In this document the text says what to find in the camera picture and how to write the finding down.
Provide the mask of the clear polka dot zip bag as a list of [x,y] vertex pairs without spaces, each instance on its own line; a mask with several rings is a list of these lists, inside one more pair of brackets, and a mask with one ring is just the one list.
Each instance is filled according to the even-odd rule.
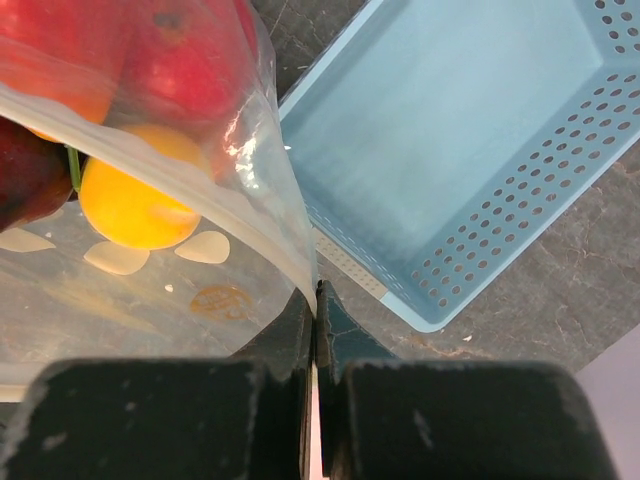
[[2,3],[4,402],[61,360],[226,355],[316,279],[249,2]]

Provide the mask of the bright red apple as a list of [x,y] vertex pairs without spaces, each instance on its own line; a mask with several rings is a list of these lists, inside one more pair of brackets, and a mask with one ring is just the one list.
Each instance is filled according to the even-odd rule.
[[257,77],[246,1],[142,1],[112,111],[117,125],[154,124],[199,143],[224,137]]

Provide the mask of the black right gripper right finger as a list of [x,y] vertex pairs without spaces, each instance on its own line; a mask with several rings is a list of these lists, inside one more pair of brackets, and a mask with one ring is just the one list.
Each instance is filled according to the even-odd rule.
[[613,479],[589,401],[536,361],[402,360],[317,289],[322,468],[332,479]]

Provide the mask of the yellow lemon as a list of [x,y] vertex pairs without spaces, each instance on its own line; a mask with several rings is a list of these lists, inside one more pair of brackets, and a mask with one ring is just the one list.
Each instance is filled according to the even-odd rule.
[[94,230],[134,249],[177,245],[201,221],[199,213],[181,202],[94,157],[84,166],[79,203]]

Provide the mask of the dark red apple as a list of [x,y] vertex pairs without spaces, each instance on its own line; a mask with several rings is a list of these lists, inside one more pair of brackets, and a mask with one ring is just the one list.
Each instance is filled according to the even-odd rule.
[[1,229],[59,210],[73,195],[67,148],[1,119]]

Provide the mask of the orange tangerine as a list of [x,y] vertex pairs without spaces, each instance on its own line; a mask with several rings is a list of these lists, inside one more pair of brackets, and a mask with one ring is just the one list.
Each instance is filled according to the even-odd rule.
[[2,2],[2,116],[45,140],[92,146],[115,100],[138,6]]

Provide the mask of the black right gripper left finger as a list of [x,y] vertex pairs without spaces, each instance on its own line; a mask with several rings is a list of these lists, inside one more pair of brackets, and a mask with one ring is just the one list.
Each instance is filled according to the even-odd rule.
[[312,314],[300,293],[226,358],[72,359],[29,386],[5,479],[305,479]]

